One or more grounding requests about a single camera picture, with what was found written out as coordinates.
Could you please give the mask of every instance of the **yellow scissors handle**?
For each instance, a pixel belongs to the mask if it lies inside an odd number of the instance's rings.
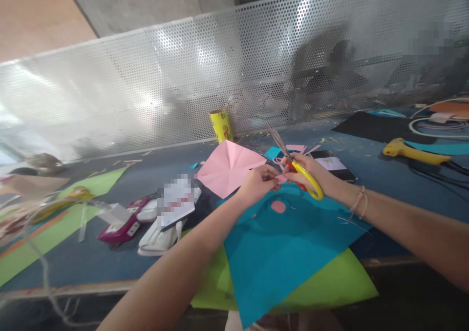
[[[316,200],[323,200],[324,199],[324,193],[322,192],[322,188],[321,186],[319,185],[319,183],[313,178],[313,176],[311,176],[309,174],[308,171],[306,171],[304,169],[304,167],[302,167],[300,164],[298,164],[297,162],[292,162],[292,165],[293,167],[300,173],[300,174],[303,174],[304,177],[306,177],[306,179],[309,181],[309,183],[311,183],[311,185],[313,186],[314,190],[316,191],[316,193],[311,190],[308,186],[305,186],[306,187],[306,190],[308,191],[308,193],[311,195],[311,197],[313,197],[314,199]]]

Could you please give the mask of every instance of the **pink paper circle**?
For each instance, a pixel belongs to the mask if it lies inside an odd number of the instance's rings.
[[[274,201],[270,205],[273,211],[276,211],[279,214],[283,214],[285,210],[287,209],[287,206],[285,205],[284,202],[281,201]]]

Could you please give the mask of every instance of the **forearm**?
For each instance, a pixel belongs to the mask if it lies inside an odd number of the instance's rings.
[[[350,208],[360,187],[334,183],[326,195]],[[469,225],[365,190],[357,214],[393,238],[459,288],[469,291]]]
[[[197,292],[204,267],[246,209],[236,196],[216,209],[138,280],[99,329],[171,329]]]

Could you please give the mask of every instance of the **perforated metal panel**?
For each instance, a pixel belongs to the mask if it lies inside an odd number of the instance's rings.
[[[0,131],[72,160],[443,96],[468,34],[467,0],[264,0],[3,64]]]

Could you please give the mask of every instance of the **bracelet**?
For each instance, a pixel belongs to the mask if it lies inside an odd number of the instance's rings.
[[[358,205],[360,204],[360,200],[362,199],[362,197],[365,197],[365,209],[363,209],[363,214],[361,214],[361,215],[358,214],[358,217],[360,218],[360,220],[365,217],[366,209],[368,208],[368,196],[365,193],[365,186],[361,186],[361,190],[360,190],[360,193],[357,196],[357,200],[355,201],[355,203],[352,205],[352,207],[349,210],[352,213],[350,215],[350,217],[348,218],[349,221],[352,220],[353,214],[355,214],[355,211],[357,210]]]

